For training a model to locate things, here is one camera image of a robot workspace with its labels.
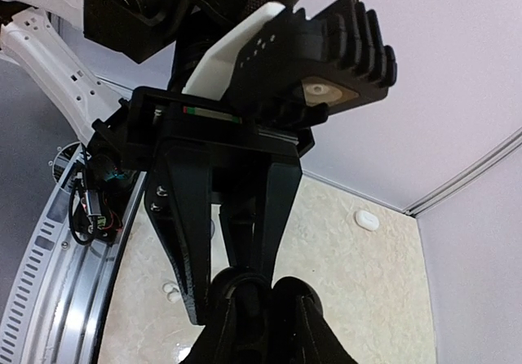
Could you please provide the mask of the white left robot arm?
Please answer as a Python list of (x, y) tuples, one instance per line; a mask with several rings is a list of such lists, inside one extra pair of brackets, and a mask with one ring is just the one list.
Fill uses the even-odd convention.
[[(279, 103), (249, 114), (237, 70), (259, 30), (298, 0), (1, 0), (1, 48), (68, 120), (88, 160), (73, 182), (77, 244), (111, 239), (116, 200), (147, 174), (149, 217), (203, 326), (275, 318), (276, 253), (312, 145), (309, 109)], [(266, 128), (289, 127), (304, 143)]]

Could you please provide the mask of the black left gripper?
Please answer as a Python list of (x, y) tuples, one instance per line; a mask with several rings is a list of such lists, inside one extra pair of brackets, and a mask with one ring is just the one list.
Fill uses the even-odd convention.
[(227, 225), (251, 226), (252, 267), (272, 282), (312, 127), (268, 127), (223, 102), (151, 87), (93, 127), (123, 168), (148, 174), (148, 216), (167, 233), (192, 324), (205, 325), (208, 313), (211, 205), (224, 207)]

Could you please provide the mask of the white oval charging case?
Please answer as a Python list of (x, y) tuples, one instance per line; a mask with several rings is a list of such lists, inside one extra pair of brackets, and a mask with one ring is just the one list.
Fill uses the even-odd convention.
[(356, 211), (354, 220), (358, 226), (370, 232), (376, 231), (380, 226), (378, 217), (366, 210)]

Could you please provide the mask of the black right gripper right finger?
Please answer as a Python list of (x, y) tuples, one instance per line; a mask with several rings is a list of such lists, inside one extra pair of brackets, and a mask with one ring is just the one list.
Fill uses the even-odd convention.
[(313, 301), (296, 299), (295, 362), (355, 364), (344, 349)]

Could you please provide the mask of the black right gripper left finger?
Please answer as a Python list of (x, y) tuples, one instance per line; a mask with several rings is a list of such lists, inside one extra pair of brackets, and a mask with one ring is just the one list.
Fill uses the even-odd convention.
[(234, 299), (216, 308), (189, 353), (190, 363), (239, 363), (237, 356), (237, 306)]

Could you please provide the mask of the small black case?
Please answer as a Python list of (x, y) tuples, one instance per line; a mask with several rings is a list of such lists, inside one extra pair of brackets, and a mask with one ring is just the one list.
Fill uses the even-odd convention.
[(285, 339), (294, 342), (296, 324), (294, 299), (310, 298), (323, 313), (317, 292), (296, 277), (283, 277), (272, 286), (251, 269), (227, 268), (210, 285), (209, 309), (234, 299), (237, 306), (237, 356), (239, 363), (268, 363), (272, 351)]

